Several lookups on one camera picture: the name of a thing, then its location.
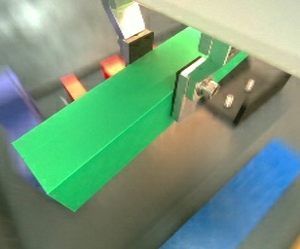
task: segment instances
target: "metal bracket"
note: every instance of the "metal bracket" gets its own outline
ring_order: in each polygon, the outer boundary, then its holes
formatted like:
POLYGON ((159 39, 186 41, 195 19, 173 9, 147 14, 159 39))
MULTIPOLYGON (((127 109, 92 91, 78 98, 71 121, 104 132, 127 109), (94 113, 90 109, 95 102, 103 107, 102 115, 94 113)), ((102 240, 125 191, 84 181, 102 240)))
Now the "metal bracket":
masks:
POLYGON ((139 5, 130 0, 102 0, 114 25, 125 64, 131 64, 153 50, 154 33, 145 28, 139 5))
POLYGON ((230 45, 202 34, 198 57, 177 72, 173 117, 179 122, 195 109, 201 97, 211 98, 219 89, 211 75, 227 60, 230 45))

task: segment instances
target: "bolt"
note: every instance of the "bolt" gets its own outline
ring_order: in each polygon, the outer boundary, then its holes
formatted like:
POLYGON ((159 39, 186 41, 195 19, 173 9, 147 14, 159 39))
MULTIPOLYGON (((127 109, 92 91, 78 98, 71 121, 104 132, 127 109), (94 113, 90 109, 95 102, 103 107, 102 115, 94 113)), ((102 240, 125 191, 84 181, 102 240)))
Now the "bolt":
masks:
POLYGON ((197 94, 199 97, 211 98, 219 90, 219 85, 210 78, 203 80, 197 86, 197 94))
POLYGON ((247 81, 247 84, 246 84, 246 87, 245 87, 245 91, 250 92, 253 90, 254 85, 255 85, 255 80, 250 79, 247 81))
POLYGON ((231 94, 226 95, 226 99, 225 99, 225 107, 230 108, 231 104, 233 104, 233 100, 234 100, 234 96, 231 94))

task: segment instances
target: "green block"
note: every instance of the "green block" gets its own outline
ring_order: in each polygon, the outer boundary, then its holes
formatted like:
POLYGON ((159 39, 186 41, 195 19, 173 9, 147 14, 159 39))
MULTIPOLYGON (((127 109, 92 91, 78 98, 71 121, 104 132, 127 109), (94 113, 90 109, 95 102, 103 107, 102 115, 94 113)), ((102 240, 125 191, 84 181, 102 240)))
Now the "green block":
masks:
POLYGON ((76 211, 174 122, 175 72, 197 56, 186 28, 14 146, 44 192, 76 211))

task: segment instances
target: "gray surface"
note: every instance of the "gray surface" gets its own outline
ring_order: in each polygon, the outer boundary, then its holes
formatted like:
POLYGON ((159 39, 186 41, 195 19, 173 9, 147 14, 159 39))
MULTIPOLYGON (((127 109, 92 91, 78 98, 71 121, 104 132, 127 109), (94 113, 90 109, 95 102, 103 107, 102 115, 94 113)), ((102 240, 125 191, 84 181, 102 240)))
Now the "gray surface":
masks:
POLYGON ((300 1, 137 2, 300 77, 300 1))
MULTIPOLYGON (((52 112, 47 102, 60 94, 38 99, 43 113, 52 112)), ((300 150, 298 96, 300 81, 292 79, 238 128, 198 109, 167 129, 76 213, 12 172, 0 129, 0 188, 23 247, 158 248, 274 136, 300 150)), ((242 248, 288 248, 298 232, 300 177, 242 248)))
MULTIPOLYGON (((146 22, 157 33, 179 28, 159 14, 146 22)), ((46 118, 64 107, 58 78, 117 51, 99 1, 0 0, 0 64, 32 89, 46 118), (43 26, 26 20, 30 6, 43 26)), ((83 79, 88 89, 100 81, 99 72, 83 79)), ((157 248, 274 136, 300 150, 297 79, 237 129, 205 109, 174 124, 72 213, 15 174, 0 128, 0 248, 157 248)), ((242 248, 288 248, 298 232, 300 178, 242 248)))
MULTIPOLYGON (((142 8, 158 38, 182 25, 142 8)), ((63 75, 96 69, 119 50, 99 0, 0 0, 0 65, 10 65, 28 89, 63 75)))

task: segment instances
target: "table surface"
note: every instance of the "table surface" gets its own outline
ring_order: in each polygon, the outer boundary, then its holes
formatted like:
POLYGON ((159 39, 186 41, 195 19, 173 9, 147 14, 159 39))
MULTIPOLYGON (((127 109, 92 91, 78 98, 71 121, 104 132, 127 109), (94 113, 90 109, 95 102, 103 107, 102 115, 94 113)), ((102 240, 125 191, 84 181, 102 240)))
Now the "table surface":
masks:
MULTIPOLYGON (((36 97, 46 116, 63 107, 64 95, 56 90, 36 97)), ((239 127, 203 107, 173 124, 74 213, 14 173, 0 128, 0 206, 7 209, 0 214, 11 225, 7 231, 0 226, 0 236, 12 234, 26 249, 158 248, 274 137, 300 150, 296 78, 239 127)), ((241 248, 288 248, 298 233, 300 177, 241 248)), ((10 247, 2 248, 20 248, 6 241, 10 247)))

